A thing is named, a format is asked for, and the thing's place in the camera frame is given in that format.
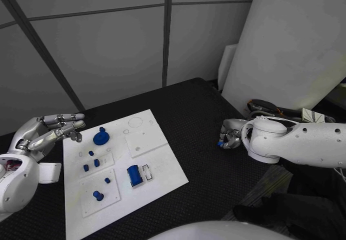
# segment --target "white pegboard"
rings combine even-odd
[[[112,169],[108,169],[96,173],[92,177],[83,179],[79,187],[82,189],[80,213],[83,218],[121,200]],[[99,191],[104,195],[102,201],[95,200],[95,197],[92,196],[93,191]]]
[[[99,127],[105,128],[109,134],[109,141],[104,145],[96,146],[92,138],[99,132]],[[150,110],[108,122],[80,133],[80,143],[72,141],[69,138],[63,140],[66,240],[85,238],[189,182]],[[132,138],[129,136],[131,134],[134,134],[132,136],[141,135],[141,140],[137,141],[135,137]],[[154,139],[153,143],[147,143],[150,138]],[[132,155],[135,157],[131,156],[129,152],[132,146],[134,151],[135,147],[142,149],[140,154],[137,154],[138,151],[135,151]],[[108,156],[108,154],[112,156],[112,162],[106,160],[106,166],[104,166],[104,169],[99,171],[96,168],[93,169],[93,159],[99,160],[102,156]],[[86,163],[89,163],[89,173],[83,172],[83,164]],[[132,165],[138,165],[142,178],[142,183],[134,187],[131,186],[127,173],[127,168]],[[142,171],[144,165],[150,168],[153,176],[150,180],[147,180]],[[85,184],[85,181],[89,181],[92,178],[96,179],[98,175],[99,179],[102,179],[105,171],[114,172],[121,200],[98,209],[92,205],[93,203],[98,204],[92,196],[92,190],[85,197],[85,191],[89,190],[85,190],[82,183]],[[105,182],[99,184],[101,185],[95,186],[96,189],[101,189]],[[85,206],[85,202],[82,202],[82,199],[86,198],[89,198],[88,206]]]

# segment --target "white robotic arm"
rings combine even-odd
[[[0,155],[0,221],[27,205],[39,183],[57,182],[62,164],[37,162],[56,141],[67,137],[82,141],[75,129],[85,126],[83,117],[83,114],[34,117],[17,130],[7,153]]]
[[[346,124],[294,122],[287,128],[271,119],[277,120],[275,117],[256,117],[239,128],[248,155],[255,160],[275,164],[282,157],[294,164],[346,168]]]

